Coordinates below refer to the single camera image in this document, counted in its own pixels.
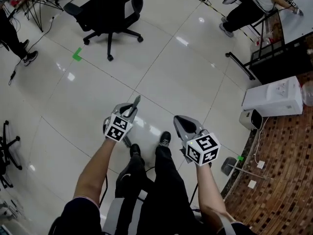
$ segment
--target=sneaker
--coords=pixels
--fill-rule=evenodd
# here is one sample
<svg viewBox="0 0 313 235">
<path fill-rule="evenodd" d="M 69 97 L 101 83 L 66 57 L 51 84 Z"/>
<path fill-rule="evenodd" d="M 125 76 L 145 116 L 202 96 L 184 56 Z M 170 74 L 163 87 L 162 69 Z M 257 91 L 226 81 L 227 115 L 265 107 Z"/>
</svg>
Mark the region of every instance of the sneaker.
<svg viewBox="0 0 313 235">
<path fill-rule="evenodd" d="M 26 57 L 23 59 L 23 64 L 24 64 L 24 66 L 27 66 L 27 65 L 29 65 L 31 62 L 33 62 L 33 61 L 36 59 L 37 56 L 38 56 L 38 51 L 34 51 L 34 52 L 32 52 L 32 53 L 28 53 L 28 54 L 26 55 Z"/>
<path fill-rule="evenodd" d="M 222 20 L 223 23 L 228 22 L 227 17 L 222 17 L 221 20 Z"/>
<path fill-rule="evenodd" d="M 136 143 L 132 144 L 131 149 L 130 149 L 130 154 L 131 154 L 131 157 L 133 155 L 141 156 L 141 152 L 140 152 L 140 148 L 139 148 L 138 144 L 136 144 Z"/>
<path fill-rule="evenodd" d="M 171 141 L 171 133 L 169 133 L 168 131 L 165 131 L 162 133 L 160 142 L 158 143 L 158 145 L 168 147 L 168 145 L 170 144 L 170 141 Z"/>
<path fill-rule="evenodd" d="M 24 43 L 21 43 L 23 49 L 26 49 L 26 47 L 28 46 L 29 44 L 29 40 L 27 39 Z"/>
<path fill-rule="evenodd" d="M 221 29 L 223 32 L 225 32 L 225 34 L 226 34 L 228 37 L 234 37 L 234 33 L 225 30 L 225 28 L 224 28 L 224 26 L 223 26 L 222 23 L 220 24 L 220 29 Z"/>
</svg>

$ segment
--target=wall socket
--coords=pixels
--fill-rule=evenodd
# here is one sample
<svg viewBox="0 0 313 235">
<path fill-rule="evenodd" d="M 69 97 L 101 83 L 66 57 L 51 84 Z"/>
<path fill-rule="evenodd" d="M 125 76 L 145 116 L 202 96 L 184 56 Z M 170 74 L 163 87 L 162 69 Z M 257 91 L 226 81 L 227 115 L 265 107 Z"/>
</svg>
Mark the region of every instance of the wall socket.
<svg viewBox="0 0 313 235">
<path fill-rule="evenodd" d="M 264 161 L 259 161 L 257 167 L 260 169 L 263 169 L 265 162 Z"/>
</svg>

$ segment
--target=black chair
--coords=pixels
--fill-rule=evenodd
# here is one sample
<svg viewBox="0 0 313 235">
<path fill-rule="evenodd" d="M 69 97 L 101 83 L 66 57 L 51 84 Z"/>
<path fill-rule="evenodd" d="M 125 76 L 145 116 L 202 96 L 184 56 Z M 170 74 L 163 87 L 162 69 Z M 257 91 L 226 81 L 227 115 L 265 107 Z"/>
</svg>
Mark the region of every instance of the black chair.
<svg viewBox="0 0 313 235">
<path fill-rule="evenodd" d="M 21 138 L 19 136 L 16 136 L 14 140 L 12 140 L 10 143 L 6 143 L 6 126 L 9 125 L 9 121 L 5 121 L 3 124 L 3 136 L 0 137 L 0 181 L 4 188 L 7 188 L 8 186 L 10 188 L 13 187 L 12 184 L 8 183 L 6 179 L 4 178 L 4 175 L 6 173 L 6 167 L 10 164 L 10 160 L 14 164 L 14 166 L 22 170 L 22 166 L 18 165 L 14 158 L 12 157 L 9 147 L 13 145 L 15 142 L 20 141 Z"/>
<path fill-rule="evenodd" d="M 134 12 L 125 18 L 125 4 L 131 1 Z M 68 3 L 64 10 L 72 15 L 83 31 L 94 32 L 84 38 L 85 45 L 90 43 L 89 39 L 101 34 L 108 34 L 108 60 L 112 61 L 111 44 L 113 33 L 127 33 L 137 37 L 142 42 L 142 36 L 129 30 L 128 27 L 139 20 L 143 0 L 90 0 L 81 7 Z"/>
</svg>

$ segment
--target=person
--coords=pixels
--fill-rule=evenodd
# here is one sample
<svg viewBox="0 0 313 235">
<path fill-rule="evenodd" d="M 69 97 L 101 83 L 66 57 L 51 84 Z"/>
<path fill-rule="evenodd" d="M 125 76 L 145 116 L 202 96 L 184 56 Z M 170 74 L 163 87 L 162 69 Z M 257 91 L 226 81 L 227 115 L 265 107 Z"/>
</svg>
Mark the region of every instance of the person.
<svg viewBox="0 0 313 235">
<path fill-rule="evenodd" d="M 284 0 L 240 0 L 242 3 L 233 9 L 227 17 L 222 18 L 220 29 L 228 37 L 234 36 L 234 31 L 261 19 L 270 13 L 275 4 L 291 10 L 294 14 L 303 15 L 301 10 L 291 6 Z"/>
<path fill-rule="evenodd" d="M 24 66 L 28 66 L 36 59 L 38 52 L 27 53 L 26 47 L 29 44 L 29 40 L 27 39 L 24 43 L 19 41 L 14 26 L 10 23 L 2 8 L 0 8 L 0 24 L 0 43 L 8 46 L 14 54 L 21 58 Z"/>
<path fill-rule="evenodd" d="M 115 146 L 115 141 L 106 139 L 81 173 L 73 200 L 49 234 L 233 235 L 227 233 L 229 226 L 237 234 L 254 234 L 227 213 L 209 164 L 196 167 L 202 214 L 201 222 L 196 219 L 168 147 L 170 140 L 171 134 L 164 132 L 156 147 L 155 182 L 147 178 L 139 146 L 131 146 L 130 162 L 116 181 L 116 199 L 102 231 L 99 199 Z"/>
</svg>

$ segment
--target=white tile floor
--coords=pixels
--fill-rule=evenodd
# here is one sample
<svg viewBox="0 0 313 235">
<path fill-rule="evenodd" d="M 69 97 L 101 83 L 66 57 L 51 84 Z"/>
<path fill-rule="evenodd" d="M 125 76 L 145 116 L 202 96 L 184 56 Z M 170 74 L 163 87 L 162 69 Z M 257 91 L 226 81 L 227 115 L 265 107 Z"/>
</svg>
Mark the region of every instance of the white tile floor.
<svg viewBox="0 0 313 235">
<path fill-rule="evenodd" d="M 60 4 L 69 1 L 60 0 Z M 222 0 L 212 3 L 222 13 L 233 8 Z M 241 31 L 233 39 L 226 37 L 219 30 L 221 15 L 198 0 L 144 0 L 141 19 L 131 26 L 144 42 L 114 35 L 114 60 L 108 62 L 107 36 L 93 38 L 84 46 L 82 38 L 89 32 L 83 32 L 65 12 L 42 7 L 44 32 L 56 14 L 60 15 L 52 30 L 33 47 L 39 51 L 38 58 L 26 68 L 18 67 L 10 87 L 7 83 L 18 58 L 0 48 L 0 123 L 9 120 L 10 137 L 21 137 L 14 151 L 23 166 L 22 171 L 9 167 L 15 187 L 7 192 L 23 205 L 35 232 L 47 234 L 72 198 L 80 172 L 104 140 L 103 120 L 116 104 L 132 102 L 139 94 L 130 138 L 140 145 L 146 167 L 154 165 L 160 134 L 170 131 L 173 159 L 191 196 L 195 166 L 183 159 L 173 126 L 174 115 L 188 115 L 214 132 L 222 144 L 212 165 L 222 190 L 228 177 L 221 173 L 221 165 L 226 157 L 241 155 L 249 136 L 238 122 L 245 91 L 258 85 L 224 54 L 233 51 L 247 61 L 250 39 Z M 30 39 L 32 45 L 42 33 L 21 13 L 16 17 L 21 22 L 20 40 Z M 83 48 L 80 62 L 72 58 L 78 47 Z M 109 165 L 102 222 L 114 198 L 118 173 L 128 161 L 128 149 L 118 144 Z M 148 176 L 154 179 L 154 171 Z"/>
</svg>

